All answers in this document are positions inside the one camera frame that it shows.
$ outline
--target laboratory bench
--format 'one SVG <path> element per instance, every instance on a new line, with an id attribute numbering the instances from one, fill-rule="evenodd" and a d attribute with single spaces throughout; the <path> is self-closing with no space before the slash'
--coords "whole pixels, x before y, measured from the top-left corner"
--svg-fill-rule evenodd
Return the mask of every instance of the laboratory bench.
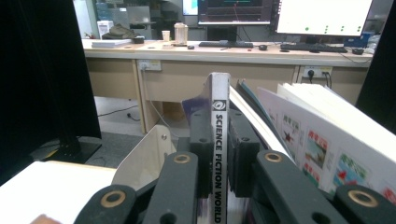
<path id="1" fill-rule="evenodd" d="M 351 53 L 281 52 L 277 43 L 255 42 L 253 49 L 199 47 L 189 41 L 187 47 L 172 42 L 145 41 L 115 49 L 94 49 L 92 41 L 83 39 L 83 47 L 95 96 L 136 99 L 140 107 L 142 132 L 148 132 L 163 112 L 163 102 L 180 103 L 197 96 L 211 72 L 225 72 L 232 85 L 244 79 L 255 91 L 264 87 L 276 91 L 282 83 L 329 84 L 332 90 L 355 104 L 373 55 Z M 267 45 L 267 50 L 259 50 Z M 314 77 L 313 68 L 330 72 L 331 80 Z"/>

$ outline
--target book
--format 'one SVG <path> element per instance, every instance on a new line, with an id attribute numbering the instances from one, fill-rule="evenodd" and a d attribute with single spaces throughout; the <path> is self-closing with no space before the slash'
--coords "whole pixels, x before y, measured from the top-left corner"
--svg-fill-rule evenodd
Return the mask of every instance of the book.
<path id="1" fill-rule="evenodd" d="M 111 40 L 97 40 L 92 42 L 93 48 L 100 49 L 114 49 L 116 47 L 132 43 L 131 39 L 111 39 Z"/>
<path id="2" fill-rule="evenodd" d="M 208 199 L 208 223 L 227 222 L 227 144 L 229 117 L 230 74 L 211 73 L 202 93 L 182 101 L 183 110 L 190 122 L 191 114 L 205 109 L 210 113 L 213 131 L 212 193 Z"/>
<path id="3" fill-rule="evenodd" d="M 297 167 L 319 189 L 358 184 L 396 204 L 396 136 L 331 90 L 283 84 L 258 98 Z"/>

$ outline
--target monitor screen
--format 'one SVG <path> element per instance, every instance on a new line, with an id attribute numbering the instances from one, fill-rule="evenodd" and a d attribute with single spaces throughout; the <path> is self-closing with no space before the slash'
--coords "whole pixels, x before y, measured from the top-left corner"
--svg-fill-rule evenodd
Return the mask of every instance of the monitor screen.
<path id="1" fill-rule="evenodd" d="M 272 6 L 273 0 L 201 0 L 198 24 L 270 24 Z"/>
<path id="2" fill-rule="evenodd" d="M 276 32 L 360 36 L 373 0 L 281 0 Z"/>
<path id="3" fill-rule="evenodd" d="M 183 0 L 183 16 L 198 15 L 198 0 Z"/>

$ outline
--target book spine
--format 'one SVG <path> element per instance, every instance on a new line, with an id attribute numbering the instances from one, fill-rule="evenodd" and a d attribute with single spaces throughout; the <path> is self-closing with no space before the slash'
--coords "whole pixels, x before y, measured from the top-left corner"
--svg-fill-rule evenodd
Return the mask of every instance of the book spine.
<path id="1" fill-rule="evenodd" d="M 230 75 L 212 73 L 211 124 L 214 134 L 211 223 L 227 222 L 227 132 Z"/>

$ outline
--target blue box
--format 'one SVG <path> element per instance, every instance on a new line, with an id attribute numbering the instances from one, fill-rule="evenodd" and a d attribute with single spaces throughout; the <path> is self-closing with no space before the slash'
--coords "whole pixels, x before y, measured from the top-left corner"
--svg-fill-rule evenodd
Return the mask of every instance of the blue box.
<path id="1" fill-rule="evenodd" d="M 359 37 L 347 37 L 344 40 L 344 47 L 365 49 L 367 47 L 370 36 L 372 36 L 373 34 L 373 32 L 363 32 Z"/>

